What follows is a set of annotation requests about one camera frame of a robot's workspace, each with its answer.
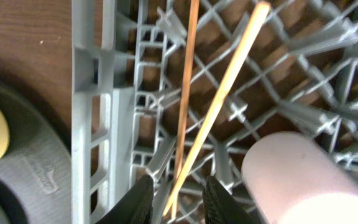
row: wooden stick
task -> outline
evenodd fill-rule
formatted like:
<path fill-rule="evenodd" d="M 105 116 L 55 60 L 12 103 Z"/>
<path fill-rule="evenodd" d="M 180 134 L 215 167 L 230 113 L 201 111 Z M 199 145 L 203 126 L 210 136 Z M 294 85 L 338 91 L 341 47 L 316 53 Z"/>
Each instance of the wooden stick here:
<path fill-rule="evenodd" d="M 185 147 L 184 144 L 185 144 L 185 135 L 186 135 L 187 110 L 188 110 L 189 95 L 190 95 L 191 72 L 193 70 L 194 46 L 196 42 L 199 5 L 200 5 L 200 0 L 191 0 L 188 35 L 187 35 L 187 43 L 186 43 L 185 68 L 183 70 L 183 81 L 181 84 L 182 89 L 181 89 L 180 111 L 179 111 L 179 122 L 178 122 L 178 140 L 177 140 L 177 152 L 175 156 L 175 176 L 174 176 L 175 181 L 177 181 L 179 177 L 179 173 L 181 171 L 183 150 Z M 171 219 L 175 219 L 177 215 L 177 200 L 178 200 L 178 195 L 175 194 L 172 203 Z"/>
<path fill-rule="evenodd" d="M 267 14 L 269 13 L 270 4 L 267 2 L 259 2 L 255 10 L 253 11 L 247 29 L 244 32 L 244 35 L 242 36 L 239 46 L 234 52 L 233 58 L 230 61 L 229 66 L 227 67 L 227 70 L 223 76 L 222 82 L 218 88 L 218 91 L 215 94 L 215 97 L 212 101 L 211 106 L 209 107 L 209 110 L 206 114 L 205 120 L 203 122 L 203 125 L 201 126 L 200 130 L 198 131 L 197 137 L 194 141 L 193 146 L 190 149 L 190 152 L 188 154 L 188 157 L 186 159 L 185 164 L 183 165 L 183 168 L 179 174 L 179 178 L 177 179 L 175 186 L 172 189 L 172 192 L 168 198 L 167 206 L 165 207 L 163 214 L 166 215 L 173 203 L 173 199 L 175 199 L 175 196 L 179 193 L 180 188 L 182 187 L 183 183 L 185 182 L 185 179 L 187 175 L 189 174 L 189 171 L 191 167 L 194 164 L 194 161 L 196 160 L 196 157 L 198 153 L 200 152 L 200 149 L 209 133 L 209 131 L 212 128 L 212 125 L 218 116 L 218 113 L 220 109 L 222 108 L 223 102 L 227 94 L 229 93 L 234 80 L 236 79 L 242 64 L 246 60 L 249 50 L 252 47 L 252 44 L 254 43 L 260 28 L 262 27 Z"/>

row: gray plastic dish rack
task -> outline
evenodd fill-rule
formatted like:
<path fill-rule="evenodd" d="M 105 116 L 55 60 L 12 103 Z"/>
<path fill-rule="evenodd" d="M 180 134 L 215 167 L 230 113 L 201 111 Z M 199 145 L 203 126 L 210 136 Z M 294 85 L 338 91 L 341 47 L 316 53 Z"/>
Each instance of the gray plastic dish rack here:
<path fill-rule="evenodd" d="M 275 114 L 288 118 L 310 138 L 323 136 L 322 148 L 345 170 L 358 173 L 358 97 L 348 100 L 352 81 L 355 73 L 358 73 L 358 1 L 353 1 L 340 11 L 329 1 L 310 0 L 309 6 L 329 22 L 320 30 L 300 39 L 286 33 L 279 16 L 279 12 L 292 2 L 283 1 L 281 5 L 271 8 L 265 21 L 273 28 L 277 38 L 288 47 L 288 53 L 266 69 L 262 69 L 252 58 L 247 58 L 246 65 L 256 75 L 229 95 L 223 108 L 228 120 L 238 119 L 244 127 L 225 141 L 218 141 L 209 134 L 203 146 L 209 152 L 196 161 L 190 172 L 191 178 L 197 183 L 185 182 L 181 189 L 181 195 L 191 195 L 193 200 L 188 203 L 184 197 L 180 197 L 180 213 L 176 220 L 169 222 L 200 222 L 196 211 L 203 203 L 201 193 L 206 182 L 206 177 L 200 171 L 208 161 L 212 164 L 211 175 L 215 175 L 230 193 L 234 187 L 242 184 L 241 168 L 235 166 L 229 154 L 244 155 L 247 149 L 234 143 L 248 136 L 260 139 L 257 130 Z M 197 28 L 201 29 L 207 22 L 214 21 L 232 44 L 207 64 L 195 55 L 194 61 L 200 71 L 193 76 L 192 82 L 205 76 L 215 88 L 219 86 L 210 68 L 236 48 L 250 16 L 245 12 L 235 31 L 231 32 L 219 15 L 230 3 L 231 0 L 220 0 L 214 4 L 208 0 L 200 1 L 200 8 L 205 9 L 205 13 L 199 18 Z M 97 222 L 134 184 L 139 169 L 145 170 L 155 181 L 153 223 L 160 223 L 172 187 L 168 177 L 173 174 L 176 137 L 168 134 L 161 122 L 164 110 L 180 99 L 180 89 L 174 88 L 167 79 L 166 67 L 169 56 L 186 44 L 186 28 L 173 10 L 173 0 L 167 0 L 166 11 L 158 10 L 160 18 L 156 24 L 146 23 L 148 0 L 139 0 L 137 21 L 129 18 L 129 8 L 130 1 L 103 1 L 102 44 L 97 47 L 94 45 L 94 1 L 72 1 L 72 223 Z M 126 52 L 130 30 L 136 30 L 135 54 Z M 149 40 L 145 40 L 146 34 L 150 36 Z M 162 41 L 157 40 L 158 35 L 163 35 Z M 147 48 L 161 49 L 161 61 L 143 61 Z M 344 49 L 342 59 L 323 72 L 306 58 L 334 49 Z M 311 81 L 296 93 L 282 98 L 267 74 L 288 57 L 296 57 L 295 63 Z M 133 86 L 125 86 L 127 60 L 135 63 Z M 143 71 L 147 67 L 159 68 L 159 91 L 142 90 Z M 241 100 L 239 94 L 257 82 L 263 84 L 275 106 L 249 121 L 244 112 L 252 105 Z M 329 105 L 328 110 L 296 101 L 313 92 L 319 93 Z M 100 99 L 100 121 L 99 129 L 93 133 L 91 122 L 94 97 Z M 203 117 L 192 108 L 189 108 L 188 114 L 194 125 L 188 127 L 187 133 L 203 122 Z M 141 117 L 153 117 L 156 120 L 153 147 L 137 143 Z M 345 149 L 337 150 L 340 127 L 344 127 L 355 141 Z M 186 146 L 192 143 L 192 139 L 186 138 Z M 91 175 L 91 150 L 96 147 L 99 150 L 98 170 Z M 90 197 L 96 191 L 97 204 L 91 212 Z M 247 192 L 233 192 L 232 196 L 248 212 L 256 212 Z"/>

